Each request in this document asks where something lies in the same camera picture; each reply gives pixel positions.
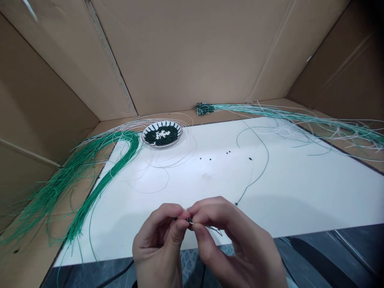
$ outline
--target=green wire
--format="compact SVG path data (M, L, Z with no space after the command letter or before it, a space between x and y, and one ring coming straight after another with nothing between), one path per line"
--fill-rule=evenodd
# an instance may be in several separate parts
M295 124L316 124L327 132L333 133L332 136L321 135L316 133L316 136L324 140L349 140L352 146L380 150L384 148L384 135L376 130L370 129L361 121L372 120L348 120L348 119L328 119L319 118L316 116L305 115L292 111L284 111L277 108L263 107L261 105L243 105L243 104L217 104L211 105L199 103L196 108L199 116L220 110L230 110L234 112L249 113L253 115L266 116L276 119L289 120ZM356 143L354 139L363 139L369 141L372 146L366 147Z
M4 236L0 239L0 245L5 246L10 243L18 244L28 233L35 227L38 227L32 239L36 236L42 225L46 225L46 233L50 239L56 241L69 240L70 243L81 233L84 220L96 202L96 199L104 191L105 187L110 183L114 176L126 166L126 164L134 158L140 151L139 135L133 131L118 131L111 132L102 137L95 138L87 144L76 149L69 158L63 168L61 168L52 178L45 181L44 186L37 190L30 198L26 199L29 204L18 214L17 219L7 228L12 229L9 236ZM58 205L70 195L70 206L72 206L72 193L76 184L82 180L90 178L94 180L97 175L90 170L89 167L97 161L98 153L110 144L122 140L130 144L128 152L116 163L109 173L104 175L100 183L95 187L94 191L84 201L83 205L77 212L74 221L68 229L67 235L63 239L53 238L50 235L49 224L53 222L50 218ZM62 218L67 217L76 211L72 211Z

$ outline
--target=small bowl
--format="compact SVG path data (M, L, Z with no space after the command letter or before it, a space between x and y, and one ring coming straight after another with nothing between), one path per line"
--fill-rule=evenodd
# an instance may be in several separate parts
M165 145L156 145L156 144L148 143L145 140L145 136L147 135L148 132L155 131L155 130L158 130L159 128L161 128L161 127L166 127L166 126L173 126L173 127L175 127L178 130L176 140L172 141L171 143L165 144ZM179 124L177 124L176 122L173 122L173 121L160 121L160 122L156 122L156 123L148 125L147 128L145 128L143 133L141 134L141 138L143 139L144 143L149 145L149 146L152 146L152 147L166 147L166 146L170 146L170 145L174 144L177 140L179 140L180 137L181 137L181 134L183 134L183 128Z

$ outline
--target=hand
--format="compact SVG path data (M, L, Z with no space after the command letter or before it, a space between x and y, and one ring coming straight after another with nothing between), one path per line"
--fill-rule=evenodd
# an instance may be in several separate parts
M224 287L288 287L271 235L223 197L207 198L187 209L193 217L199 255ZM204 225L223 229L235 256L225 255Z
M178 204L162 204L144 222L132 247L140 288L183 286L180 247L189 217Z

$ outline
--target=brown cardboard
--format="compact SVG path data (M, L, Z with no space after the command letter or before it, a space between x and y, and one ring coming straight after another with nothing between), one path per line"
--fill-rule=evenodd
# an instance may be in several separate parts
M84 0L5 0L0 11L100 120L135 116Z
M90 173L98 175L104 165L90 166ZM78 208L82 205L92 188L90 179L82 180L76 185L72 193L72 205ZM56 238L63 238L72 223L76 213L70 207L71 193L55 209L52 222L49 225L50 235ZM6 230L4 237L9 235L12 229ZM2 286L7 288L31 288L39 287L47 271L52 265L60 247L61 242L52 243L46 233L46 229L35 229L17 245L0 247L0 279Z
M98 118L2 15L0 41L0 138L64 162Z
M0 233L24 208L26 200L37 189L36 181L49 179L56 171L52 165L0 144Z
M339 119L384 120L384 58L378 36L366 7L353 1L288 98Z
M274 105L274 106L281 106L282 109L290 110L290 111L298 111L300 109L306 109L304 106L297 104L295 102L292 102L288 99L281 98L281 99L274 99L274 100L264 100L259 101L261 105ZM214 113L209 113L202 116L198 116L196 110L187 110L187 111L180 111L180 112L171 112L171 113L161 113L161 114L155 114L150 116L145 116L141 119L149 119L149 118L168 118L168 119L177 119L182 120L188 123L188 125L201 125L201 124L209 124L209 123L216 123L216 122L225 122L225 121L233 121L233 120L239 120L239 119L246 119L246 118L254 118L259 117L257 115L251 115L246 113L233 113L231 111L218 111ZM102 132L105 132L109 129L112 129L116 126L131 122L135 120L135 117L132 118L123 118L123 119L116 119L111 121L102 121L100 122L96 128L91 132L89 137L98 135Z
M139 115L283 98L347 0L94 0Z

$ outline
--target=black cable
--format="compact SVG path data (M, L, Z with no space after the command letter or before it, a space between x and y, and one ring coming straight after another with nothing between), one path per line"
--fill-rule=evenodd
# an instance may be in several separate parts
M103 287L107 286L108 284L110 284L111 282L113 282L114 280L116 280L117 278L122 276L123 274L125 274L129 270L129 268L131 268L132 264L133 264L133 260L130 262L130 264L124 270L122 270L121 272L119 272L115 276L109 278L108 280L106 280L105 282L103 282L102 284L97 286L96 288L103 288Z

